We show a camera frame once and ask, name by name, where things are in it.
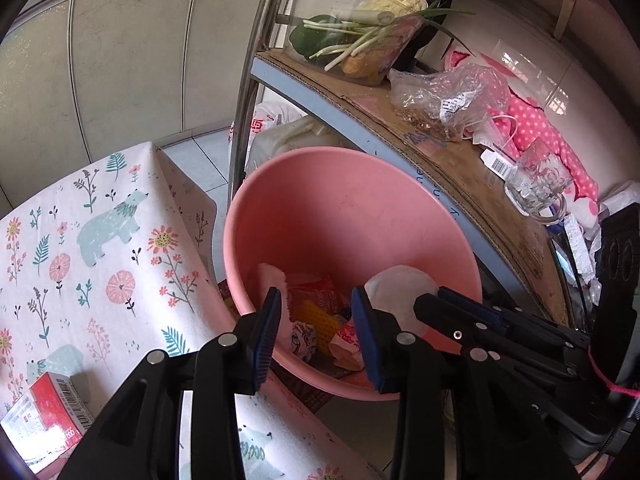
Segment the metal pole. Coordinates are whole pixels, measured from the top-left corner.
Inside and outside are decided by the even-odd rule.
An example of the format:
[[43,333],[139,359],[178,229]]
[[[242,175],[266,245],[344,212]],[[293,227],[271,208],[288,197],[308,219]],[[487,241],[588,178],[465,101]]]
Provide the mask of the metal pole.
[[258,11],[254,19],[254,27],[249,38],[240,88],[238,91],[238,107],[234,126],[234,138],[231,142],[231,160],[229,162],[229,192],[228,205],[244,180],[244,160],[249,144],[251,119],[254,116],[255,96],[258,82],[251,77],[251,66],[257,52],[264,51],[269,46],[269,40],[275,24],[276,15],[282,0],[260,0]]

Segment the clear plastic container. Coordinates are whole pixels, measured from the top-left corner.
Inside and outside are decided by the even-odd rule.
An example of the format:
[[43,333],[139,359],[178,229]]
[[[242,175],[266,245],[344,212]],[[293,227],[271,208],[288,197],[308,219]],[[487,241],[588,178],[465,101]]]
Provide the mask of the clear plastic container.
[[293,0],[284,51],[321,72],[376,86],[422,26],[412,12],[399,0]]

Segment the white plastic bag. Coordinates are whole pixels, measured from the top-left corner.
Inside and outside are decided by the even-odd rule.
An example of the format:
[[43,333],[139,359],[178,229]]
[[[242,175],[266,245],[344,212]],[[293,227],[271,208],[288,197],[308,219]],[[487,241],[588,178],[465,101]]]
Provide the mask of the white plastic bag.
[[418,296],[438,292],[438,285],[426,272],[406,265],[391,267],[365,283],[364,290],[371,306],[396,316],[402,330],[420,337],[427,332],[428,327],[414,314]]
[[489,119],[491,110],[503,114],[509,104],[504,76],[475,63],[429,75],[392,69],[388,78],[390,99],[399,115],[444,140],[462,140],[465,128]]
[[[303,116],[303,113],[295,106],[282,101],[264,101],[254,108],[254,118],[251,121],[251,131],[249,132],[249,145],[246,149],[245,163],[249,160],[249,150],[254,143],[255,136],[264,130],[269,130],[278,124],[292,123]],[[234,126],[229,128],[229,160],[231,160],[231,140],[234,138]]]
[[343,147],[344,138],[335,130],[324,126],[311,116],[305,116],[289,124],[275,126],[255,139],[247,162],[249,176],[276,155],[309,146]]

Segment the floral tablecloth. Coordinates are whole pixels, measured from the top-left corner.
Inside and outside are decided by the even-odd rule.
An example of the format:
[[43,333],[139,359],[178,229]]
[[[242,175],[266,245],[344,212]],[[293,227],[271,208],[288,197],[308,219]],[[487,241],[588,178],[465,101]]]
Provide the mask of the floral tablecloth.
[[[71,376],[97,415],[150,350],[183,354],[231,330],[211,259],[215,217],[206,193],[146,143],[0,221],[0,416],[46,370]],[[273,374],[236,407],[248,480],[378,478]],[[188,478],[188,416],[180,440]]]

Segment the barcode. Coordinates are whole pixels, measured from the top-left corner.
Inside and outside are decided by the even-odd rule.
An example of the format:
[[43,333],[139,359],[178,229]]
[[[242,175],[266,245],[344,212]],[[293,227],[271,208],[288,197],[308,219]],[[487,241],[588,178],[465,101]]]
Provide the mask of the barcode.
[[495,173],[504,177],[507,175],[507,171],[509,171],[509,166],[499,158],[496,158],[494,163],[491,165],[491,169],[494,170]]
[[56,382],[58,383],[58,387],[60,388],[62,395],[65,397],[66,405],[69,407],[69,409],[71,409],[71,412],[78,420],[78,422],[82,424],[82,427],[85,430],[88,430],[91,427],[92,420],[90,420],[89,417],[86,416],[86,412],[78,402],[78,398],[76,397],[76,395],[73,393],[73,391],[71,391],[68,383],[62,379],[57,378]]

